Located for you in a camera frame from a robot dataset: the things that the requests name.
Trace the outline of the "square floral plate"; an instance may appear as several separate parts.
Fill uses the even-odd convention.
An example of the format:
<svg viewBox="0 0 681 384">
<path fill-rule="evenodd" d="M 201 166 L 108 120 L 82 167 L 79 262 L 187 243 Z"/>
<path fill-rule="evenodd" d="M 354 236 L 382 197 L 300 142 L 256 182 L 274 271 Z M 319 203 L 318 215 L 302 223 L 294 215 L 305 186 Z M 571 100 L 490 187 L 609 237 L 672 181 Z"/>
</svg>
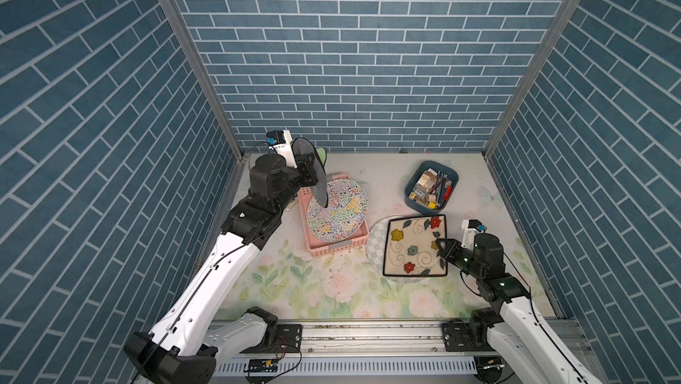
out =
<svg viewBox="0 0 681 384">
<path fill-rule="evenodd" d="M 447 262 L 431 247 L 433 241 L 445 238 L 446 233 L 445 215 L 391 220 L 383 273 L 387 276 L 446 277 Z"/>
</svg>

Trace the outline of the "blue checkered round plate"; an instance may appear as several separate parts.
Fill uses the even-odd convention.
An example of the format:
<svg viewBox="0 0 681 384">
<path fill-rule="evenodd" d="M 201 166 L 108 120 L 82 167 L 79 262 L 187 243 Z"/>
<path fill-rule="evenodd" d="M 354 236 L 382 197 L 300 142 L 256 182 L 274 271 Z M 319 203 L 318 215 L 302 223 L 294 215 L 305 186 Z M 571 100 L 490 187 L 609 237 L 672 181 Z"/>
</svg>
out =
<svg viewBox="0 0 681 384">
<path fill-rule="evenodd" d="M 417 283 L 423 281 L 420 275 L 400 275 L 387 276 L 383 273 L 385 263 L 385 249 L 388 238 L 389 222 L 393 219 L 401 219 L 399 216 L 384 217 L 379 220 L 371 229 L 365 243 L 365 253 L 369 263 L 382 278 L 400 284 Z"/>
</svg>

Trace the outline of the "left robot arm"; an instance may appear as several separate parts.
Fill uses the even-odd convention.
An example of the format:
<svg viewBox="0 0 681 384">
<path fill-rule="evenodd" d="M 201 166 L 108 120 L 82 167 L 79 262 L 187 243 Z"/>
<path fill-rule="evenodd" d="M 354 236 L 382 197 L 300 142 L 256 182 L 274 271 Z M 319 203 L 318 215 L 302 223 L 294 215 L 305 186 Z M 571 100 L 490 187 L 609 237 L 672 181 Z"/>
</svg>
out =
<svg viewBox="0 0 681 384">
<path fill-rule="evenodd" d="M 207 383 L 235 355 L 276 344 L 278 318 L 253 307 L 239 319 L 209 332 L 236 280 L 261 253 L 282 223 L 286 207 L 303 187 L 326 185 L 316 150 L 259 157 L 250 171 L 248 195 L 230 211 L 204 265 L 184 293 L 147 332 L 134 332 L 123 351 L 137 374 L 152 383 Z"/>
</svg>

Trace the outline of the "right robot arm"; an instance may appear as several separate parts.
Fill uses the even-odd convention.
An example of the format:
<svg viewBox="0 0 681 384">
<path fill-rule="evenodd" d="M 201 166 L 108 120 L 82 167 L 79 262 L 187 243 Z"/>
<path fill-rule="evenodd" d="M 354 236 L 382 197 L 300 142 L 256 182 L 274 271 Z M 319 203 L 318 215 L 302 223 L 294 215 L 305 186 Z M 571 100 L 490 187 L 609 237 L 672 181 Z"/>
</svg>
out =
<svg viewBox="0 0 681 384">
<path fill-rule="evenodd" d="M 524 383 L 599 383 L 540 314 L 528 284 L 506 270 L 499 238 L 473 229 L 472 241 L 437 239 L 443 260 L 475 279 L 488 308 L 468 325 L 473 345 L 489 346 Z"/>
</svg>

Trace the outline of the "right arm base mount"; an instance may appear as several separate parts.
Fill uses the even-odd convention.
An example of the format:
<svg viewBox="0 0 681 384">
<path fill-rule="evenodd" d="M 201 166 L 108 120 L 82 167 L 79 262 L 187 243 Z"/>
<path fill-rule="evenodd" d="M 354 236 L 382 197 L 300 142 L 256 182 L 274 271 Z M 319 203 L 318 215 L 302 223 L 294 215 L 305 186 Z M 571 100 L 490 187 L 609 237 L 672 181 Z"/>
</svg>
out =
<svg viewBox="0 0 681 384">
<path fill-rule="evenodd" d="M 454 318 L 442 323 L 443 344 L 447 352 L 493 351 L 487 333 L 503 318 L 492 308 L 472 312 L 469 319 Z"/>
</svg>

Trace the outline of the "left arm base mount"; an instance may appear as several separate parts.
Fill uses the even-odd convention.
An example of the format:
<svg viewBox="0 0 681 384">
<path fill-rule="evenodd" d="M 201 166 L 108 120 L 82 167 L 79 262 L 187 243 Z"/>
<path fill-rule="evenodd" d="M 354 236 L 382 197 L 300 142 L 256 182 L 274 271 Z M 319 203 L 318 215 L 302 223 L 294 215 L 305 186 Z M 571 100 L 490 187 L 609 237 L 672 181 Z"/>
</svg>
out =
<svg viewBox="0 0 681 384">
<path fill-rule="evenodd" d="M 231 358 L 238 354 L 275 353 L 289 347 L 299 349 L 302 337 L 302 325 L 281 323 L 275 314 L 253 307 L 239 319 L 209 330 L 204 343 Z"/>
</svg>

